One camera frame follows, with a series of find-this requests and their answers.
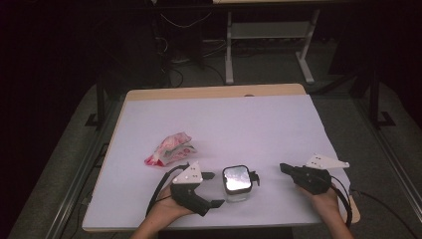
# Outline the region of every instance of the black strap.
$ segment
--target black strap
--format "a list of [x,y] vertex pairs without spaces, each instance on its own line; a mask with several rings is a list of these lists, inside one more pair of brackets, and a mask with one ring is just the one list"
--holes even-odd
[[157,188],[155,188],[154,194],[151,197],[151,200],[149,201],[148,204],[148,208],[146,209],[146,215],[148,215],[149,211],[151,210],[152,206],[155,204],[155,201],[157,199],[157,196],[159,194],[159,192],[161,191],[162,187],[164,186],[164,183],[167,181],[168,177],[170,177],[171,173],[177,169],[186,169],[189,166],[189,163],[186,163],[186,165],[178,165],[175,166],[173,168],[171,168],[171,170],[169,170],[168,172],[166,172],[164,174],[164,176],[161,178],[161,181],[158,183]]
[[341,202],[344,205],[345,211],[347,212],[347,218],[345,220],[345,225],[347,227],[350,227],[351,224],[351,218],[352,218],[352,211],[351,211],[351,205],[348,204],[347,199],[345,198],[345,196],[341,193],[341,191],[338,188],[335,188],[334,186],[331,187],[335,193],[337,194],[337,196],[340,198]]

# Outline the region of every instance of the hand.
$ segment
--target hand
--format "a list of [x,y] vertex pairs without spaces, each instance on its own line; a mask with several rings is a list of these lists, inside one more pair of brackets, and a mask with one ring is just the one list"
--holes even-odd
[[333,239],[353,238],[340,215],[337,194],[332,188],[330,188],[326,193],[319,195],[312,195],[301,187],[299,187],[299,190],[310,199],[314,209],[328,227]]
[[180,206],[171,198],[170,184],[167,184],[158,194],[155,204],[130,237],[131,239],[153,238],[158,231],[166,228],[176,219],[193,214],[191,210]]
[[319,195],[312,195],[301,187],[299,190],[310,199],[322,220],[332,217],[333,214],[339,214],[337,194],[332,188]]

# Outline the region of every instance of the floor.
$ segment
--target floor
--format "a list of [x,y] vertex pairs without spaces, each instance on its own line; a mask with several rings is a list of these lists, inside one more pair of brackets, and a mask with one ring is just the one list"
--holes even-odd
[[[316,83],[307,85],[295,57],[301,43],[239,42],[234,50],[235,85],[300,83],[310,93],[340,77],[327,74],[336,43],[315,42],[307,60]],[[207,42],[204,49],[218,49],[219,44],[223,43]],[[223,86],[223,59],[221,51],[207,56],[201,68],[180,56],[169,72],[171,85]],[[352,99],[347,93],[351,84],[352,80],[325,95],[313,96],[337,156],[351,165],[345,171],[356,190],[352,196],[361,219],[350,230],[363,239],[422,238],[418,194],[422,191],[422,130],[400,106],[394,92],[383,85],[380,111],[388,112],[396,126],[374,129],[367,119],[368,96]],[[88,233],[81,228],[122,98],[106,101],[106,121],[100,130],[85,126],[88,117],[96,113],[96,103],[93,87],[75,111],[9,238],[129,237],[130,232]],[[297,239],[329,238],[324,225],[294,227],[293,234]]]

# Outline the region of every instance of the crumpled plastic bag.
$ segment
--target crumpled plastic bag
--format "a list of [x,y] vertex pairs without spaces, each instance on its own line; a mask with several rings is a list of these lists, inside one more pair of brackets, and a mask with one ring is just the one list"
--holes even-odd
[[192,137],[185,132],[168,136],[144,162],[146,165],[165,166],[168,163],[187,157],[196,149],[190,144]]

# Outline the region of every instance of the white paper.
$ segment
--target white paper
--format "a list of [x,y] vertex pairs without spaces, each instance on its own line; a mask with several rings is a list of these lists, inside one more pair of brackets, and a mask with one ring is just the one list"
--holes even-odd
[[[292,179],[280,172],[279,164],[302,166],[314,153],[337,157],[311,98],[278,96],[126,102],[83,228],[136,228],[158,182],[177,165],[146,166],[143,161],[164,138],[181,131],[192,137],[198,152],[176,163],[198,161],[202,171],[216,174],[201,183],[195,190],[198,195],[207,200],[224,199],[222,170],[240,164],[259,174],[261,186],[254,183],[246,201],[225,202],[204,217],[185,216],[169,228],[319,222],[310,202],[296,190]],[[330,173],[349,187],[344,170]]]

